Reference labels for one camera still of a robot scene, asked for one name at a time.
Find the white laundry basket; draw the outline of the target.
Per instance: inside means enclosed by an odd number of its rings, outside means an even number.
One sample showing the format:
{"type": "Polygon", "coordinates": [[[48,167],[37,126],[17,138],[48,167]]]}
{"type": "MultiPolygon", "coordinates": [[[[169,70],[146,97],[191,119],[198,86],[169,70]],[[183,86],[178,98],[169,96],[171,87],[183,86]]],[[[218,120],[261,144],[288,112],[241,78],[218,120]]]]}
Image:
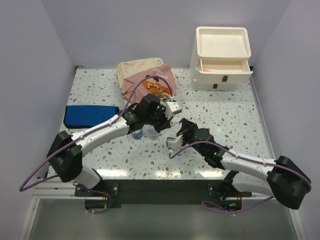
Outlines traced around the white laundry basket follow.
{"type": "Polygon", "coordinates": [[[162,100],[177,95],[171,65],[156,57],[119,62],[116,81],[120,85],[121,97],[131,103],[139,103],[147,94],[162,100]]]}

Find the white drawer cabinet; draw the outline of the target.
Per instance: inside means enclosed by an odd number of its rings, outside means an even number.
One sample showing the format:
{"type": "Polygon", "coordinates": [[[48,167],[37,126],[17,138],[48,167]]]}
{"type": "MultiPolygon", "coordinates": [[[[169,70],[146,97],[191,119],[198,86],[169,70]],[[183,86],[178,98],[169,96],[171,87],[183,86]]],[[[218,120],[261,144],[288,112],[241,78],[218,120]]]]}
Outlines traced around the white drawer cabinet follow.
{"type": "Polygon", "coordinates": [[[197,27],[189,64],[191,88],[229,91],[246,84],[253,74],[249,66],[251,55],[246,28],[197,27]],[[222,82],[224,76],[228,76],[227,82],[222,82]],[[217,89],[213,89],[214,84],[218,84],[217,89]]]}

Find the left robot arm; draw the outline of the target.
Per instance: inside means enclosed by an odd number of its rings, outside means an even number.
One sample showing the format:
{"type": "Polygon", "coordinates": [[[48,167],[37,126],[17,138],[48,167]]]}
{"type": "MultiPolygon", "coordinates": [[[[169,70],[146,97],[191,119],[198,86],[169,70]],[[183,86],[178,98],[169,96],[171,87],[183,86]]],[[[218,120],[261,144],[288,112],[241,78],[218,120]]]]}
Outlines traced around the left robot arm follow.
{"type": "Polygon", "coordinates": [[[121,112],[94,127],[74,134],[58,133],[48,152],[48,162],[62,182],[74,181],[92,196],[99,196],[104,190],[103,179],[96,170],[83,164],[83,157],[145,125],[152,126],[158,133],[169,129],[180,109],[174,100],[162,102],[157,96],[148,94],[139,103],[126,105],[121,112]]]}

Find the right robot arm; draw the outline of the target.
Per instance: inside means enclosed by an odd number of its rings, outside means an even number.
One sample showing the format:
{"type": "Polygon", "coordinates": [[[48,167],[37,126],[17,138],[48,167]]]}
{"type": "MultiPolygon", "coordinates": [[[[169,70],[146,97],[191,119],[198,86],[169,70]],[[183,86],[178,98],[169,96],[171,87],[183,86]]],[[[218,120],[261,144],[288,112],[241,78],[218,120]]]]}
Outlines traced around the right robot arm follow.
{"type": "Polygon", "coordinates": [[[185,118],[176,136],[183,149],[193,148],[213,168],[235,174],[223,183],[223,192],[230,197],[238,192],[261,193],[274,197],[287,208],[297,210],[311,191],[311,180],[288,157],[258,158],[236,152],[215,142],[207,128],[185,118]]]}

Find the pink printed t-shirt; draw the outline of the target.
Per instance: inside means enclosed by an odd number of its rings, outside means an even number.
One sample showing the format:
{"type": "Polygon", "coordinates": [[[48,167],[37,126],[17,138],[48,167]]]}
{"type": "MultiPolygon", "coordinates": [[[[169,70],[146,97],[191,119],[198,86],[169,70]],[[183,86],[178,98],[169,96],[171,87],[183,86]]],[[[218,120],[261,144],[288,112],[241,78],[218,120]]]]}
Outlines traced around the pink printed t-shirt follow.
{"type": "Polygon", "coordinates": [[[144,78],[149,78],[142,82],[135,90],[130,103],[139,103],[147,94],[158,96],[160,99],[167,99],[171,96],[170,89],[174,96],[177,95],[175,78],[169,63],[151,67],[136,74],[126,77],[121,87],[121,95],[124,100],[128,100],[135,86],[144,78]]]}

